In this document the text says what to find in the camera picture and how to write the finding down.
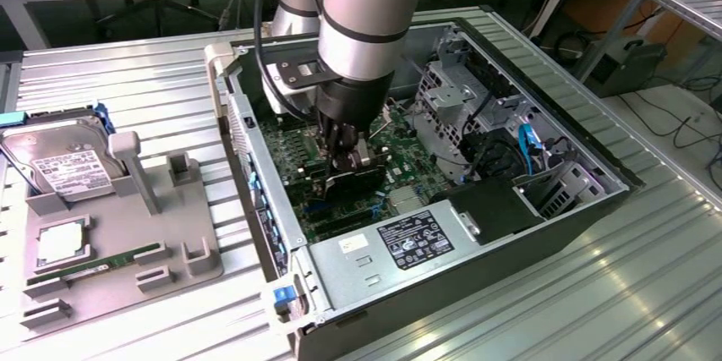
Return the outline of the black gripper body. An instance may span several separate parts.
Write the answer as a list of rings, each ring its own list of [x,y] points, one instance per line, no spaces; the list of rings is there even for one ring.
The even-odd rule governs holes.
[[[353,126],[369,131],[383,109],[394,73],[378,79],[359,81],[342,77],[321,84],[315,107],[323,131],[333,126]]]

